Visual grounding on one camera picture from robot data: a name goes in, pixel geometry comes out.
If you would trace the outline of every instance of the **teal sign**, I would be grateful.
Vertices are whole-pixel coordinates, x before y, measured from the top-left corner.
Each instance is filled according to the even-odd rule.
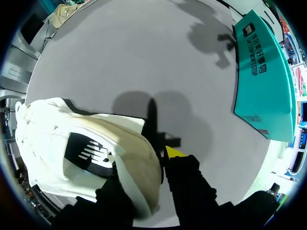
[[[268,139],[291,142],[294,85],[278,42],[254,11],[235,25],[235,33],[239,62],[235,114]]]

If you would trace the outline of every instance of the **gray table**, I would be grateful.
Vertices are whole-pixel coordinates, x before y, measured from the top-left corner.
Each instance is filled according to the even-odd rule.
[[[227,51],[230,11],[204,0],[100,0],[58,30],[33,72],[26,103],[62,97],[90,112],[147,117],[181,138],[217,189],[217,202],[239,202],[256,178],[269,141],[233,114],[236,55]],[[160,209],[137,226],[177,219],[168,184]]]

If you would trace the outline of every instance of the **new balance logo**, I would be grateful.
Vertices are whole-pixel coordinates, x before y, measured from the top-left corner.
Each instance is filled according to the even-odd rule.
[[[112,153],[95,141],[90,141],[78,157],[86,161],[91,160],[91,163],[104,168],[112,168],[112,163],[115,161]]]

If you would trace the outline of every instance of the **white sneaker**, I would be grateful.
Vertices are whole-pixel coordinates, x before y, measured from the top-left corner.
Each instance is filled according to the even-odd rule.
[[[159,200],[159,160],[151,144],[134,131],[141,132],[144,121],[124,117],[125,124],[120,116],[120,125],[110,122],[116,117],[76,114],[61,98],[38,100],[28,106],[18,102],[15,136],[30,185],[95,202],[95,190],[106,182],[115,161],[119,181],[137,217],[150,217]]]

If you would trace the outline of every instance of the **chinese characters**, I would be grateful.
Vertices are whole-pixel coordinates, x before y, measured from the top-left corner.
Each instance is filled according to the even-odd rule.
[[[251,74],[257,76],[258,74],[265,73],[267,71],[267,64],[265,63],[264,53],[257,34],[254,34],[248,38],[247,43],[251,65]]]

